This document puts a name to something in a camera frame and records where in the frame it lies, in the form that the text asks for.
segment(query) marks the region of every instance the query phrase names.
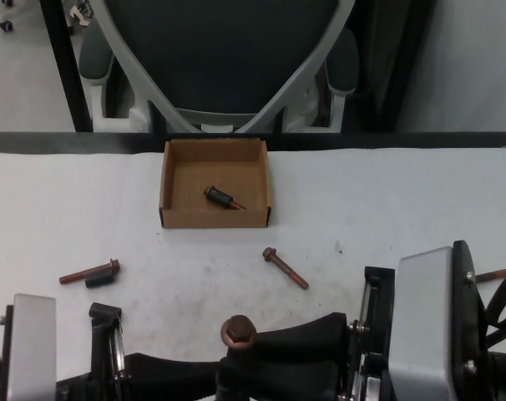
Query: chair armrest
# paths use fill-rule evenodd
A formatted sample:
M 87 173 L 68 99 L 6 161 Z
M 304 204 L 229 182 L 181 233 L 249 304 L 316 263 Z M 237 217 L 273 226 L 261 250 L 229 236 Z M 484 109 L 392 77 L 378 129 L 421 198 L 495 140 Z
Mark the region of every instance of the chair armrest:
M 80 49 L 78 71 L 83 78 L 105 81 L 110 73 L 114 55 L 97 20 L 86 28 L 83 45 Z
M 344 28 L 327 55 L 327 79 L 334 94 L 352 92 L 359 81 L 359 50 L 353 32 Z

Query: open cardboard tray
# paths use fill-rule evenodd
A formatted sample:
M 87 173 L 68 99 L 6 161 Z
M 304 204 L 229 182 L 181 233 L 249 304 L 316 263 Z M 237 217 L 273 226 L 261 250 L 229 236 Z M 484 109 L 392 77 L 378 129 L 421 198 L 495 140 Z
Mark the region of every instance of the open cardboard tray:
M 246 211 L 208 201 L 208 186 L 233 196 Z M 261 228 L 271 213 L 266 142 L 259 139 L 171 140 L 160 183 L 164 228 Z

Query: dark chair cushion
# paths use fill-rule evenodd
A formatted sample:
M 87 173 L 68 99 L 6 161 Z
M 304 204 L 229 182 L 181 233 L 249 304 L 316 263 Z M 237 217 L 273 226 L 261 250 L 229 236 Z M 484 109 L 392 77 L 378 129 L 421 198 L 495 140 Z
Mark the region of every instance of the dark chair cushion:
M 257 113 L 319 43 L 337 0 L 107 0 L 177 108 Z
M 359 51 L 353 32 L 344 28 L 327 56 L 329 85 L 341 92 L 351 92 L 359 80 Z
M 78 71 L 86 79 L 103 79 L 109 73 L 112 57 L 112 50 L 94 19 L 84 34 Z

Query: gray chair frame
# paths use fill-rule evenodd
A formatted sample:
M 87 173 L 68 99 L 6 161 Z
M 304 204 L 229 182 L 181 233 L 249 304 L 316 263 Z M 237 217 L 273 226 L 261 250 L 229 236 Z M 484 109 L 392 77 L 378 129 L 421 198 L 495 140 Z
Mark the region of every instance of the gray chair frame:
M 311 83 L 314 82 L 317 71 L 325 62 L 338 35 L 346 24 L 354 2 L 355 0 L 338 0 L 336 10 L 320 42 L 257 114 L 217 114 L 175 108 L 124 41 L 121 33 L 114 24 L 114 20 L 110 15 L 105 0 L 92 0 L 92 6 L 114 56 L 118 59 L 131 83 L 137 104 L 147 103 L 148 101 L 153 103 L 164 116 L 170 127 L 177 132 L 205 132 L 197 129 L 192 124 L 215 124 L 239 125 L 240 128 L 233 132 L 240 134 L 246 132 L 259 132 L 265 129 L 266 126 L 270 126 L 277 114 L 286 106 L 295 102 L 295 98 L 301 96 Z M 340 94 L 333 94 L 333 96 L 341 97 Z M 339 99 L 339 101 L 334 102 L 334 104 L 339 104 L 341 102 L 343 107 L 343 99 Z

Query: bolt head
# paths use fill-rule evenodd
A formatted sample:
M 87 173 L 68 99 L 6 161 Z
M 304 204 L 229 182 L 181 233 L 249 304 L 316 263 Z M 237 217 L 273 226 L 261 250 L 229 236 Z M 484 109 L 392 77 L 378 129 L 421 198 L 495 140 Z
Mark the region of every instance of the bolt head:
M 277 253 L 276 248 L 270 248 L 269 246 L 262 252 L 262 256 L 264 257 L 265 261 L 269 261 L 272 256 L 274 256 Z
M 221 327 L 221 339 L 229 348 L 250 348 L 253 345 L 255 338 L 255 325 L 247 316 L 244 315 L 233 316 Z
M 112 267 L 112 273 L 119 272 L 119 260 L 118 259 L 110 259 L 110 266 Z
M 470 359 L 464 364 L 464 369 L 467 373 L 476 374 L 478 372 L 478 368 L 476 367 L 476 363 Z
M 476 276 L 473 272 L 467 272 L 464 276 L 464 280 L 467 284 L 474 284 L 476 282 Z

